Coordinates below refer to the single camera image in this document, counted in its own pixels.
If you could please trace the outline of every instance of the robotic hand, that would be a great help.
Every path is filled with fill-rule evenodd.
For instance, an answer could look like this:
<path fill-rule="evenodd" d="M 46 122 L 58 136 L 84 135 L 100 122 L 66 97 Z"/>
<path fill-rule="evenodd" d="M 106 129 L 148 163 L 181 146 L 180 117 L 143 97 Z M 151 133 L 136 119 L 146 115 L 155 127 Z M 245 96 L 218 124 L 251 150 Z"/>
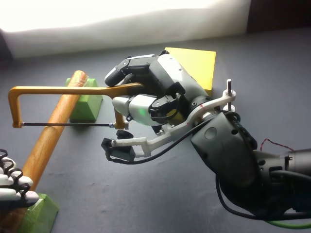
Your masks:
<path fill-rule="evenodd" d="M 231 82 L 222 97 L 213 100 L 167 51 L 159 56 L 128 57 L 105 77 L 108 86 L 133 82 L 142 83 L 144 93 L 116 97 L 113 106 L 128 121 L 152 126 L 157 138 L 148 141 L 119 130 L 116 140 L 104 138 L 102 142 L 109 161 L 142 164 L 192 134 L 192 145 L 216 174 L 216 190 L 226 210 L 255 220 L 311 218 L 311 149 L 286 156 L 257 151 L 256 140 L 231 106 L 236 96 Z M 182 120 L 173 124 L 176 117 Z M 172 141 L 151 156 L 153 150 Z M 142 153 L 134 152 L 132 146 L 141 146 Z M 253 215 L 230 209 L 220 190 Z M 291 208 L 297 213 L 285 213 Z"/>
<path fill-rule="evenodd" d="M 39 196 L 29 191 L 33 181 L 23 176 L 16 163 L 7 157 L 6 150 L 0 149 L 0 209 L 16 209 L 34 205 Z"/>

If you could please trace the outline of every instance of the bright light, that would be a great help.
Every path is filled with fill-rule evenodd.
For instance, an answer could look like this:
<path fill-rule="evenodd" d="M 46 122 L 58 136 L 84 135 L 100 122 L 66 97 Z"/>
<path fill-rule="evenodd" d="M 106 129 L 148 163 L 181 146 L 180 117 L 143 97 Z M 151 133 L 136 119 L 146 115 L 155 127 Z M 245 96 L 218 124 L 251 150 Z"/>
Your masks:
<path fill-rule="evenodd" d="M 224 0 L 8 0 L 1 3 L 6 32 L 82 26 L 166 9 L 206 8 Z"/>

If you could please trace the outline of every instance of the wooden stick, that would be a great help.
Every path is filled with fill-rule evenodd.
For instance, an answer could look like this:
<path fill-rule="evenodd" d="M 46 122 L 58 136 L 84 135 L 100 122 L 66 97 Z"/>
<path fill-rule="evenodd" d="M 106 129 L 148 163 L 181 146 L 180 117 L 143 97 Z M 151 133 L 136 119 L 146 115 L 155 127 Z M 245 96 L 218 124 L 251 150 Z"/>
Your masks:
<path fill-rule="evenodd" d="M 73 74 L 68 86 L 81 87 L 84 86 L 86 81 L 87 75 L 78 70 Z M 79 95 L 62 95 L 48 122 L 66 123 L 78 99 Z M 63 130 L 64 126 L 45 127 L 31 151 L 23 168 L 24 175 L 30 177 L 34 182 L 31 190 L 35 190 L 37 187 Z M 2 212 L 0 214 L 0 231 L 16 232 L 22 223 L 26 210 L 17 209 L 9 213 Z"/>

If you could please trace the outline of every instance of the green block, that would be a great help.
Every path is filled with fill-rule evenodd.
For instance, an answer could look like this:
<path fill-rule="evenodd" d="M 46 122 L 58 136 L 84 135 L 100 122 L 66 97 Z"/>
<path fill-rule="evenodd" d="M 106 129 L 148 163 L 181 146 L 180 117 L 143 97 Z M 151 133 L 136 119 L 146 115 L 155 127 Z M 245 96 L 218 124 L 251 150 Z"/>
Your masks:
<path fill-rule="evenodd" d="M 50 233 L 59 211 L 46 194 L 39 194 L 39 201 L 28 208 L 18 233 Z"/>
<path fill-rule="evenodd" d="M 98 87 L 95 79 L 88 79 L 85 87 Z M 102 95 L 81 95 L 74 107 L 70 121 L 95 122 L 103 100 Z"/>

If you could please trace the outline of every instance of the white backdrop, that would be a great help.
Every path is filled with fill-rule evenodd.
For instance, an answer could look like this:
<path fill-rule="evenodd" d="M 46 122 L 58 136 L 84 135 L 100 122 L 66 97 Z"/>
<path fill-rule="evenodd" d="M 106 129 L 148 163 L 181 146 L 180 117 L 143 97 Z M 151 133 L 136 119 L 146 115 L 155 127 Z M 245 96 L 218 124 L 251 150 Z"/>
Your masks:
<path fill-rule="evenodd" d="M 10 0 L 0 28 L 15 58 L 242 34 L 251 0 Z"/>

